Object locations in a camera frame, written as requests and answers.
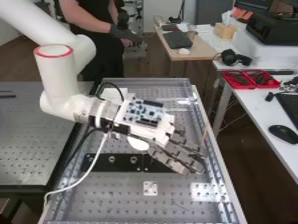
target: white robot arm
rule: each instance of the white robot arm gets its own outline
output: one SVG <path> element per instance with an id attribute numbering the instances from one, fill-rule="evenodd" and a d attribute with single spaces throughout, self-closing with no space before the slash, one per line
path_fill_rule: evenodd
<path id="1" fill-rule="evenodd" d="M 29 0 L 0 0 L 0 17 L 40 45 L 41 110 L 104 131 L 113 127 L 113 132 L 153 143 L 147 153 L 175 172 L 201 173 L 199 148 L 186 141 L 183 127 L 162 104 L 133 98 L 117 105 L 80 93 L 76 77 L 96 55 L 92 40 L 73 35 Z"/>

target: glove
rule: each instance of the glove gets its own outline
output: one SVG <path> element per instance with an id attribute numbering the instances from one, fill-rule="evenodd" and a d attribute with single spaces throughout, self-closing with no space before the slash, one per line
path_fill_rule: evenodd
<path id="1" fill-rule="evenodd" d="M 142 41 L 141 37 L 138 37 L 129 29 L 120 30 L 114 24 L 110 25 L 109 34 L 120 39 L 126 39 L 133 42 Z"/>

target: computer mouse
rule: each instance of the computer mouse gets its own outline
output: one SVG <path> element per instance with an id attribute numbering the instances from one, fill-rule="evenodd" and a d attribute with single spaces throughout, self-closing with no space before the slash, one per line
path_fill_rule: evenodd
<path id="1" fill-rule="evenodd" d="M 190 50 L 186 49 L 186 48 L 181 48 L 181 49 L 178 50 L 178 53 L 186 55 L 186 54 L 190 54 Z"/>
<path id="2" fill-rule="evenodd" d="M 273 125 L 269 128 L 269 131 L 273 135 L 275 135 L 279 139 L 282 139 L 287 143 L 292 145 L 298 144 L 298 135 L 288 127 L 283 125 Z"/>

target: white cable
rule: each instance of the white cable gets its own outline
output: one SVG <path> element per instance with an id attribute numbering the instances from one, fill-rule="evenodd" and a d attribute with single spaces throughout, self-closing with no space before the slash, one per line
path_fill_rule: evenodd
<path id="1" fill-rule="evenodd" d="M 48 192 L 48 193 L 45 194 L 45 196 L 44 196 L 44 209 L 45 209 L 45 206 L 46 206 L 46 204 L 48 204 L 48 197 L 49 197 L 50 195 L 70 190 L 72 188 L 74 188 L 74 187 L 84 181 L 84 179 L 85 179 L 86 176 L 89 175 L 89 173 L 90 173 L 90 171 L 92 171 L 92 169 L 93 169 L 93 167 L 94 167 L 94 165 L 96 165 L 96 161 L 97 161 L 97 159 L 98 159 L 98 157 L 100 157 L 100 153 L 101 153 L 101 150 L 102 150 L 102 148 L 104 148 L 106 139 L 108 139 L 108 134 L 104 134 L 104 137 L 102 137 L 102 140 L 101 140 L 101 143 L 100 143 L 100 147 L 98 147 L 98 150 L 97 150 L 97 153 L 96 153 L 96 157 L 94 157 L 94 159 L 93 159 L 93 162 L 92 162 L 92 164 L 90 164 L 90 167 L 89 167 L 88 171 L 85 172 L 85 174 L 84 174 L 84 176 L 80 178 L 80 180 L 78 180 L 76 183 L 73 183 L 72 185 L 69 185 L 68 187 L 61 188 L 61 189 L 58 189 L 58 190 L 56 190 L 56 191 L 50 191 L 50 192 Z"/>

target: cup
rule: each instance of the cup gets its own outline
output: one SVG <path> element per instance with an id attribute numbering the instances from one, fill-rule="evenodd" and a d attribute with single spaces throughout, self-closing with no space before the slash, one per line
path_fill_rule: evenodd
<path id="1" fill-rule="evenodd" d="M 194 37 L 195 37 L 197 34 L 198 34 L 197 31 L 189 31 L 189 32 L 187 32 L 187 37 L 189 37 L 189 40 L 190 40 L 191 42 L 194 41 Z"/>

